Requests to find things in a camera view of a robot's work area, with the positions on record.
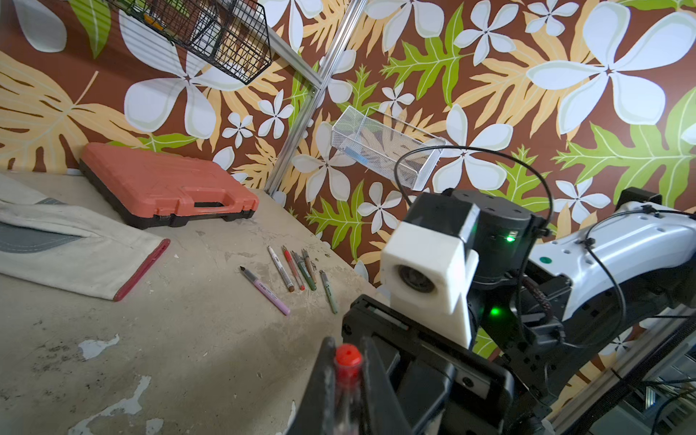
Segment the brown pen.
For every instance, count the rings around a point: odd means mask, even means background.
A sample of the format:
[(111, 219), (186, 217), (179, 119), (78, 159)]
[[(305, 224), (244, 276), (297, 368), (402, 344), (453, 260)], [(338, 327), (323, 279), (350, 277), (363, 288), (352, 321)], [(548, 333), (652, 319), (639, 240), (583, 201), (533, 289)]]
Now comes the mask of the brown pen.
[(312, 265), (310, 255), (305, 248), (302, 249), (302, 257), (303, 257), (304, 263), (306, 264), (307, 272), (308, 272), (309, 276), (311, 277), (311, 279), (313, 280), (313, 282), (315, 283), (317, 281), (317, 278), (315, 276), (315, 269)]

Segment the light green pen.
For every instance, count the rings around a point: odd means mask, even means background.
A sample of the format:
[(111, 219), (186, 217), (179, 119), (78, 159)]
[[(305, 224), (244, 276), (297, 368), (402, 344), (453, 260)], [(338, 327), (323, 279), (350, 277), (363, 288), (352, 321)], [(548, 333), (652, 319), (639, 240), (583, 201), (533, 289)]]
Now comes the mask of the light green pen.
[(322, 284), (324, 286), (324, 291), (326, 292), (327, 300), (330, 304), (332, 313), (337, 315), (339, 313), (339, 307), (338, 307), (338, 304), (337, 304), (336, 299), (334, 297), (332, 288), (330, 286), (328, 276), (326, 275), (326, 272), (324, 272), (324, 270), (320, 270), (319, 275), (320, 275)]

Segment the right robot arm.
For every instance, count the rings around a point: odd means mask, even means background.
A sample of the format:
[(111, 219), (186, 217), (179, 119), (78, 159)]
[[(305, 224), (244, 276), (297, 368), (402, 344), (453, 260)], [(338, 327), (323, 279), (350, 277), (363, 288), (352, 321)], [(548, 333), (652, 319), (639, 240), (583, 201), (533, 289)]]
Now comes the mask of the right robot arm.
[(538, 434), (576, 372), (631, 326), (695, 304), (695, 217), (629, 188), (549, 240), (540, 215), (473, 190), (424, 193), (382, 250), (390, 301), (363, 295), (348, 344), (374, 344), (389, 434)]

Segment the dark green pen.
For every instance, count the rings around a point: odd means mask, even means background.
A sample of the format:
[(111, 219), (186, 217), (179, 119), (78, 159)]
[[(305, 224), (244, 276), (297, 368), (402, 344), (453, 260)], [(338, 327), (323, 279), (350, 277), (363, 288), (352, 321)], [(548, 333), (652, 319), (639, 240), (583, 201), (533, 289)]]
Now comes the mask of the dark green pen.
[(291, 255), (292, 255), (293, 259), (295, 260), (295, 264), (297, 264), (297, 266), (299, 267), (299, 270), (300, 270), (302, 276), (304, 277), (304, 280), (305, 280), (306, 283), (308, 284), (309, 288), (310, 288), (312, 291), (315, 291), (315, 290), (316, 290), (315, 281), (313, 280), (312, 277), (310, 277), (304, 259), (303, 259), (302, 257), (300, 257), (300, 256), (297, 254), (297, 252), (295, 252), (295, 251), (292, 251), (292, 252), (291, 252)]

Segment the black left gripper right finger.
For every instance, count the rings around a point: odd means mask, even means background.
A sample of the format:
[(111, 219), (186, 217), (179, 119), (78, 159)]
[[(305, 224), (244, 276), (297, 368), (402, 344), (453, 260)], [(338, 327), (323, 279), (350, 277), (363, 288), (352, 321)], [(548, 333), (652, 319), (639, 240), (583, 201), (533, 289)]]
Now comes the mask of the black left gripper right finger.
[(413, 434), (387, 375), (375, 341), (363, 337), (361, 434)]

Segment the red gel pen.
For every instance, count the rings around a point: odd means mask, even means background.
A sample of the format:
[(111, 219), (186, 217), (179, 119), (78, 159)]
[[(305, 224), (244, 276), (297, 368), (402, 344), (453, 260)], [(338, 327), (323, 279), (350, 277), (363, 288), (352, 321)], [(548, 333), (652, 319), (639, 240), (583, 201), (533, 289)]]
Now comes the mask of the red gel pen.
[(335, 352), (335, 413), (333, 434), (360, 434), (363, 419), (363, 356), (353, 344)]
[(306, 290), (305, 283), (304, 283), (304, 281), (299, 273), (299, 269), (297, 268), (297, 264), (295, 264), (295, 259), (293, 258), (290, 250), (285, 245), (281, 246), (281, 249), (282, 249), (283, 254), (286, 258), (286, 262), (288, 262), (288, 266), (290, 266), (293, 277), (294, 277), (295, 281), (297, 281), (298, 288), (301, 291), (305, 291)]

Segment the pink pen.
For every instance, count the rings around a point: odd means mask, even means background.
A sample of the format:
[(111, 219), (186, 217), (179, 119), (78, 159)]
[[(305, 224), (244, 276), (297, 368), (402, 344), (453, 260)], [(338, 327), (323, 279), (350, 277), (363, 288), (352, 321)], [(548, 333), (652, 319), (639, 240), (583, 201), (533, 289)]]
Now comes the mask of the pink pen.
[(255, 286), (255, 289), (264, 295), (264, 297), (266, 297), (266, 299), (283, 315), (288, 316), (291, 314), (290, 309), (253, 272), (244, 266), (240, 266), (239, 269), (244, 277), (246, 277), (246, 279), (248, 279), (248, 281)]

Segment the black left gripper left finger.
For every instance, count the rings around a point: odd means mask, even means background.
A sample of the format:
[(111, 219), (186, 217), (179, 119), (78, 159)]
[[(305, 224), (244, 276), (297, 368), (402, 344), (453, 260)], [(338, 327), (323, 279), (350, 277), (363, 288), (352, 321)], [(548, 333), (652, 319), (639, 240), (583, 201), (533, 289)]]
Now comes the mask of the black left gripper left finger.
[(335, 423), (335, 351), (333, 337), (326, 337), (319, 349), (297, 414), (287, 435), (328, 435)]

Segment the white marker pen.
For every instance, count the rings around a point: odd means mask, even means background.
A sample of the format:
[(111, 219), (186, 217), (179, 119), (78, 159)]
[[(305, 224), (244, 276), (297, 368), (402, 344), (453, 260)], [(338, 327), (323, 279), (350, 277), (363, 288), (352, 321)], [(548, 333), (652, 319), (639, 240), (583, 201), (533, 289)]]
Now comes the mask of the white marker pen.
[(281, 276), (281, 279), (282, 279), (287, 291), (290, 293), (294, 292), (295, 285), (293, 283), (293, 280), (286, 272), (286, 269), (284, 268), (280, 258), (276, 254), (276, 252), (273, 250), (272, 246), (268, 246), (268, 253), (272, 259), (273, 264), (275, 265), (275, 268), (277, 269), (279, 275)]

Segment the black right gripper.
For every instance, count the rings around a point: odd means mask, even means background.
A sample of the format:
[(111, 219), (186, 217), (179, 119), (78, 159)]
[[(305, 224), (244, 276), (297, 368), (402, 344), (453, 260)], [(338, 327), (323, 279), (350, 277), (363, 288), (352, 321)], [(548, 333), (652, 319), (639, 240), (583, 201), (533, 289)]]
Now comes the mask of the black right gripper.
[(370, 338), (387, 382), (379, 396), (390, 434), (501, 434), (513, 402), (510, 372), (368, 295), (344, 316), (344, 342)]

